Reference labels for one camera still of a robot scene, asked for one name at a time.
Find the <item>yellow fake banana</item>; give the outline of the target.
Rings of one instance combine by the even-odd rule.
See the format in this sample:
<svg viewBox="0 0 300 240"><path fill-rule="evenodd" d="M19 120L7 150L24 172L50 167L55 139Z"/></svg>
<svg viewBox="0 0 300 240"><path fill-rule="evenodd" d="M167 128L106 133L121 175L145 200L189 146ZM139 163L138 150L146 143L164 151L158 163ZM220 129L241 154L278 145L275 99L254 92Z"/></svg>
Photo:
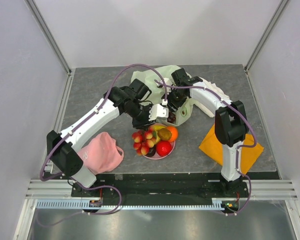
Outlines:
<svg viewBox="0 0 300 240"><path fill-rule="evenodd" d="M166 128L165 125L154 124L154 125L151 125L151 126L148 128L148 130L151 131L151 132L153 132L153 131L159 131L159 130L164 129L164 128Z"/></svg>

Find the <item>dark grape bunch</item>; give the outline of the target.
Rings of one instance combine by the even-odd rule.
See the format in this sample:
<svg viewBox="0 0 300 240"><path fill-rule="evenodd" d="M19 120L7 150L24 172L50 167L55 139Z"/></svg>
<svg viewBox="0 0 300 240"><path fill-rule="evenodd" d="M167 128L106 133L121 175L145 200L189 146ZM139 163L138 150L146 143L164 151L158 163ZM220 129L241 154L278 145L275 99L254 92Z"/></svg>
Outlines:
<svg viewBox="0 0 300 240"><path fill-rule="evenodd" d="M176 122L176 115L175 115L174 112L171 112L171 111L170 111L170 112L168 113L167 121L168 121L169 123L175 124L175 122Z"/></svg>

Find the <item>red strawberry bunch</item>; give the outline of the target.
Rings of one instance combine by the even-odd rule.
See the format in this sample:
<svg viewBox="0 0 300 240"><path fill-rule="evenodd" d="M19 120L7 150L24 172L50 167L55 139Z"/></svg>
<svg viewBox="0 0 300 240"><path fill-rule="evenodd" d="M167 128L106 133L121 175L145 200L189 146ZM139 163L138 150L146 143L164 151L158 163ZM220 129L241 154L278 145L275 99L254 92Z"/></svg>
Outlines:
<svg viewBox="0 0 300 240"><path fill-rule="evenodd" d="M157 136L155 131L139 130L132 134L133 148L139 156L145 156L150 148L156 147Z"/></svg>

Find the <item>brown fake kiwi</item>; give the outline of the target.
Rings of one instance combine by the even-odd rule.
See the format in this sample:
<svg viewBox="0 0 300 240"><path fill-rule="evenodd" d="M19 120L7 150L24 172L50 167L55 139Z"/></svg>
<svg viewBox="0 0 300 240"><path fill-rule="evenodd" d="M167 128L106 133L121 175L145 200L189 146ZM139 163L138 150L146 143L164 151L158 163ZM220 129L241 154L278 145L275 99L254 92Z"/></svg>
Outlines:
<svg viewBox="0 0 300 240"><path fill-rule="evenodd" d="M169 141L172 137L172 133L167 128L158 130L157 135L162 141Z"/></svg>

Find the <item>translucent green plastic bag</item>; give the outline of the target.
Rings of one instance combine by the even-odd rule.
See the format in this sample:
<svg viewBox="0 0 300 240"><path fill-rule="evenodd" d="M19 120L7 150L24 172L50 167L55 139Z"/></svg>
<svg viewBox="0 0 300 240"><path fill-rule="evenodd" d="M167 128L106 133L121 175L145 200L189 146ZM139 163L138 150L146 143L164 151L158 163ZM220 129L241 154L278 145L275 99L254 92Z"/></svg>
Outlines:
<svg viewBox="0 0 300 240"><path fill-rule="evenodd" d="M178 65L166 65L166 66L161 66L155 68L155 70L160 73L160 75L163 78L169 78L172 82L173 85L175 84L175 80L173 79L172 74L179 70L181 67ZM161 81L159 76L152 70L144 70L144 71L134 71L131 77L131 80L138 79L142 83L144 83L150 90L151 94L149 97L144 97L143 99L146 101L152 102L154 105L155 104L161 104L162 101L167 97L168 100L168 94L165 92L163 86L157 84L155 81ZM193 105L194 105L194 100L192 98L189 98L185 101L185 103L180 107L177 111L171 111L175 114L176 116L176 121L175 124L168 122L165 119L158 119L157 122L168 125L168 126L174 126L178 127L185 123L191 116L192 111L193 111Z"/></svg>

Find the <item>orange fake fruit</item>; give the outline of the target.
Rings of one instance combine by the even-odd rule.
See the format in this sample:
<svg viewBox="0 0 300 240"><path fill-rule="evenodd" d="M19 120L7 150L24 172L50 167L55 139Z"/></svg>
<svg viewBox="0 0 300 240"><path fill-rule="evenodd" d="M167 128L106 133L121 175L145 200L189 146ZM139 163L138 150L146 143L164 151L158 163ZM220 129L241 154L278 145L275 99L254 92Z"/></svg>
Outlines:
<svg viewBox="0 0 300 240"><path fill-rule="evenodd" d="M171 132L171 137L168 140L169 142L174 142L178 138L178 129L174 126L167 126L166 129Z"/></svg>

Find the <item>dark purple fake plum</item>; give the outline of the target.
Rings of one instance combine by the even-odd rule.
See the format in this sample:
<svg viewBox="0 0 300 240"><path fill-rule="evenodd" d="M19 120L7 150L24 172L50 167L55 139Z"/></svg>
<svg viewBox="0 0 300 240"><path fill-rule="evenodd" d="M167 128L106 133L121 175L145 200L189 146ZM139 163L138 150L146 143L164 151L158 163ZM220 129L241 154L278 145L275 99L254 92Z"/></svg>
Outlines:
<svg viewBox="0 0 300 240"><path fill-rule="evenodd" d="M149 149L148 153L145 155L146 157L152 158L156 154L156 148L152 147Z"/></svg>

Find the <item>red fake apple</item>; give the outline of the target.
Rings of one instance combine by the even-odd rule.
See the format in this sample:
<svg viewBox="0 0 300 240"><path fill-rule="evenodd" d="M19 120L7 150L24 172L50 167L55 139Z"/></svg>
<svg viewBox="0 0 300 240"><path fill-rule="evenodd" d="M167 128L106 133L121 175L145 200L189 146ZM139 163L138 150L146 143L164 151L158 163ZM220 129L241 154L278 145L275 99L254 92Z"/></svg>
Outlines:
<svg viewBox="0 0 300 240"><path fill-rule="evenodd" d="M161 140L156 144L156 153L160 157L167 156L172 151L172 145L169 141Z"/></svg>

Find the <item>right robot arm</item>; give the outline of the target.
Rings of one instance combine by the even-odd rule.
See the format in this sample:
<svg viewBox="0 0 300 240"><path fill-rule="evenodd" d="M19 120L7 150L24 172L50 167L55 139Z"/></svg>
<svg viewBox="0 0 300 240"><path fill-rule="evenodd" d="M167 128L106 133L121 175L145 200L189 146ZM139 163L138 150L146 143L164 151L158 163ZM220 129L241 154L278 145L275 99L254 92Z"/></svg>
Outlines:
<svg viewBox="0 0 300 240"><path fill-rule="evenodd" d="M250 125L241 101L231 101L224 93L205 79L189 77L183 68L171 74L174 83L164 81L164 101L171 111L181 108L187 99L194 99L209 112L214 112L214 135L221 144L222 169L219 191L225 197L237 191L236 183L244 175L241 155Z"/></svg>

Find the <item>white folded towel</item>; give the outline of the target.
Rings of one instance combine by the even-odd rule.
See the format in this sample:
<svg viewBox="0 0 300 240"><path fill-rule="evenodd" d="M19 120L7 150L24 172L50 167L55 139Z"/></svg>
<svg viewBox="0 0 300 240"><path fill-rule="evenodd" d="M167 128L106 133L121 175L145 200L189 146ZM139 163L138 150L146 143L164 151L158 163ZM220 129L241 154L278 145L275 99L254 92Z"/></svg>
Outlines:
<svg viewBox="0 0 300 240"><path fill-rule="evenodd" d="M201 81L193 86L203 88L191 88L189 90L190 97L194 99L194 105L200 108L208 117L214 118L216 110L226 106L222 100L228 104L231 104L232 101L215 83L211 83L202 77L200 79Z"/></svg>

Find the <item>pink plate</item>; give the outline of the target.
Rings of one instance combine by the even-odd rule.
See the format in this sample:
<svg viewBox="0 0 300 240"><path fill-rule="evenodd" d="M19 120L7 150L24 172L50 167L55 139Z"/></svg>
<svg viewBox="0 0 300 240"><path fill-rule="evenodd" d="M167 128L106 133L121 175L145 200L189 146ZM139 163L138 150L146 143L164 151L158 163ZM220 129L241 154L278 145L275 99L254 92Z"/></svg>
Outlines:
<svg viewBox="0 0 300 240"><path fill-rule="evenodd" d="M158 142L160 142L161 141L161 139L159 138L159 136L158 136L158 131L155 131L155 133L156 133L156 144L158 143ZM172 145L172 151L174 150L174 148L175 148L175 146L176 146L176 140L175 141L173 141L173 142L170 142L170 144ZM164 156L164 157L160 157L158 154L157 154L157 152L156 152L156 154L153 156L153 157L146 157L146 158L148 158L148 159L151 159L151 160L161 160L161 159L163 159L163 158L165 158L165 157L167 157L168 155L166 155L166 156Z"/></svg>

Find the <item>pink baseball cap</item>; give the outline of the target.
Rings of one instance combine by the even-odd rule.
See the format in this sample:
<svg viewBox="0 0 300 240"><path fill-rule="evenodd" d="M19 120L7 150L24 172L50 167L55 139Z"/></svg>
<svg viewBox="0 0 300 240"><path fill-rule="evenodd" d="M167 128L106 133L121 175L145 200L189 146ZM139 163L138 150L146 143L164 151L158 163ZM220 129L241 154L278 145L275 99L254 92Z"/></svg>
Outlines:
<svg viewBox="0 0 300 240"><path fill-rule="evenodd" d="M101 132L77 153L94 175L117 168L124 159L124 151L107 132Z"/></svg>

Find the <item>orange folded cloth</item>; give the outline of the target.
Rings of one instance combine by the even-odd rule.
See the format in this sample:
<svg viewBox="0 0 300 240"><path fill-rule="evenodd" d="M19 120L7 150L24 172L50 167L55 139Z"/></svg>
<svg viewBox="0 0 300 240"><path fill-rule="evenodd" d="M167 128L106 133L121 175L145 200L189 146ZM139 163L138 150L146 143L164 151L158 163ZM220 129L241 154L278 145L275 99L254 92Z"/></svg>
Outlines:
<svg viewBox="0 0 300 240"><path fill-rule="evenodd" d="M208 157L213 159L219 165L223 165L223 151L222 144L218 141L215 135L215 125L211 127L200 146L198 147L203 153L205 153ZM262 152L264 151L264 147L259 143L256 144L255 147L242 147L241 148L241 161L240 167L241 172L243 174L247 174L253 164L260 157Z"/></svg>

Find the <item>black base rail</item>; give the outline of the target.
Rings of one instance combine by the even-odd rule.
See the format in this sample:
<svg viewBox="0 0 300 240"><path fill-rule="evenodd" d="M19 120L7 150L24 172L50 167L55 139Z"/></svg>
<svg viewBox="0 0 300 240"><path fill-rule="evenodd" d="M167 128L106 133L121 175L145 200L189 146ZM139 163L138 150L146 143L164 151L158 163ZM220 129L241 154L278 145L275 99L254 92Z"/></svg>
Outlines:
<svg viewBox="0 0 300 240"><path fill-rule="evenodd" d="M112 186L127 195L176 194L200 198L246 198L249 185L240 177L226 183L220 173L104 173L92 187Z"/></svg>

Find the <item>left aluminium frame post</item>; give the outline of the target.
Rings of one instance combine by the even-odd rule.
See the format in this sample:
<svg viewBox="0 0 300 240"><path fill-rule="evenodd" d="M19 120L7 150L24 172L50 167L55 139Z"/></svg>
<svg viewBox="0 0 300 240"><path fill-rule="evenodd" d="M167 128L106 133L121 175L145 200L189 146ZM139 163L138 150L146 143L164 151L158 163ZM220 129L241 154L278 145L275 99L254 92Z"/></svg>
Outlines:
<svg viewBox="0 0 300 240"><path fill-rule="evenodd" d="M65 72L68 75L70 75L72 73L71 67L69 66L63 53L61 52L61 49L59 48L36 2L34 0L25 0L25 3L27 4L33 17L35 18L37 24L39 25L42 33L44 34L46 40L48 41L50 47L52 48L53 52L58 58L62 68L65 70Z"/></svg>

